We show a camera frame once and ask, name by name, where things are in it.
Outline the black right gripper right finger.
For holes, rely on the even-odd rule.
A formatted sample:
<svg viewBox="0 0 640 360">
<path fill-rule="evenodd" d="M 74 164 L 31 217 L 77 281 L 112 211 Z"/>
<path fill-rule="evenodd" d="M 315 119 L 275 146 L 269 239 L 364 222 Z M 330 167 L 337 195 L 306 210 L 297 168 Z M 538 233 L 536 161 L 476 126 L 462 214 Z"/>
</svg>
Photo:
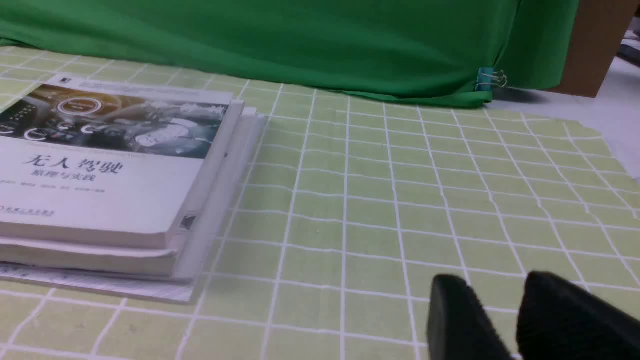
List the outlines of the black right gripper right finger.
<svg viewBox="0 0 640 360">
<path fill-rule="evenodd" d="M 516 343 L 524 360 L 637 360 L 640 322 L 548 271 L 531 271 Z"/>
</svg>

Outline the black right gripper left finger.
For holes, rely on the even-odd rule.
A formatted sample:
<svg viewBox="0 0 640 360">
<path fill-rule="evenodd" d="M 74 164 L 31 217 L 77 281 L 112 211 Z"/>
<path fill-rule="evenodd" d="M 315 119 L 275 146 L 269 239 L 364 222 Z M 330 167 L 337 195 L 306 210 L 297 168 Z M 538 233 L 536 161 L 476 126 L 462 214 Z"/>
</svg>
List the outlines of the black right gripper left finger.
<svg viewBox="0 0 640 360">
<path fill-rule="evenodd" d="M 511 360 L 474 290 L 456 275 L 435 275 L 426 340 L 432 360 Z"/>
</svg>

